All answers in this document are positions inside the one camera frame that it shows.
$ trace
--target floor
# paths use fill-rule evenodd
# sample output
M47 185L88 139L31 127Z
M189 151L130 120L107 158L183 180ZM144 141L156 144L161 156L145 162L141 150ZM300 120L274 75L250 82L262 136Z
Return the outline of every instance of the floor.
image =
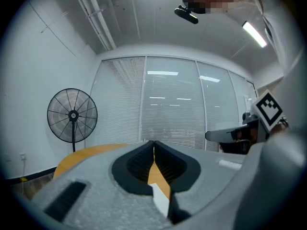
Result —
M31 200L33 196L43 188L53 178L53 173L38 177L28 182L24 182L24 193L22 183L11 186L13 191L23 194L27 199Z

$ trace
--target fan hub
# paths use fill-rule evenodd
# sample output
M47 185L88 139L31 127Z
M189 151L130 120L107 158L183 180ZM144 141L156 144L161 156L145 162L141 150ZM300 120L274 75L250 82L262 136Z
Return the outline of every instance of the fan hub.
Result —
M69 121L76 122L79 117L79 114L77 111L71 110L68 116L69 116Z

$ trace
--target ceiling light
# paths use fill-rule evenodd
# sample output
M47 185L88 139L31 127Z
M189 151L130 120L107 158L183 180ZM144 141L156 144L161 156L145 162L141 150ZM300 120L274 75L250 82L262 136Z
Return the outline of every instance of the ceiling light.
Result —
M257 43L259 43L261 47L265 47L267 45L259 32L257 32L256 29L250 23L245 21L242 27L257 41Z
M147 74L149 74L149 75L172 75L172 76L177 76L178 72L174 72L174 71L147 71Z
M205 77L205 76L201 76L201 79L212 81L212 82L219 82L220 81L219 79L214 79L214 78Z

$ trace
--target baseboard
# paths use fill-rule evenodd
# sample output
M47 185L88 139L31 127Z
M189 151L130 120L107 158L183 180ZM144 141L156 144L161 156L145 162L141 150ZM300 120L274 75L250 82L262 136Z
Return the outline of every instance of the baseboard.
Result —
M24 178L25 178L27 181L31 181L31 180L36 179L36 178L38 178L38 177L42 177L42 176L44 176L44 175L51 174L51 173L53 173L55 170L56 170L56 167L51 168L51 169L48 169L48 170L45 170L45 171L37 172L37 173L34 173L34 174L26 175L26 176L24 176ZM21 182L22 182L21 177L12 178L12 179L6 179L5 181L6 181L6 183L9 184L9 185L14 185L14 184L18 184L18 183L21 183Z

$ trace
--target ceiling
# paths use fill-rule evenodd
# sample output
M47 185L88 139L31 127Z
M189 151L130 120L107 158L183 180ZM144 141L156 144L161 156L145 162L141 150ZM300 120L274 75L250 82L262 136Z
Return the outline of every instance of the ceiling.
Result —
M97 1L100 8L104 9L102 15L117 47L137 42L185 45L232 59L252 73L277 59L266 37L261 14L251 4L238 3L235 8L229 8L226 14L197 14L199 23L193 25L174 14L174 9L182 4L182 0L134 0L139 37L132 0L112 0L115 13L107 0ZM57 2L63 12L70 11L68 17L76 31L80 31L94 51L103 52L104 48L78 0ZM258 30L268 43L266 47L261 48L245 32L242 28L245 21L249 21Z

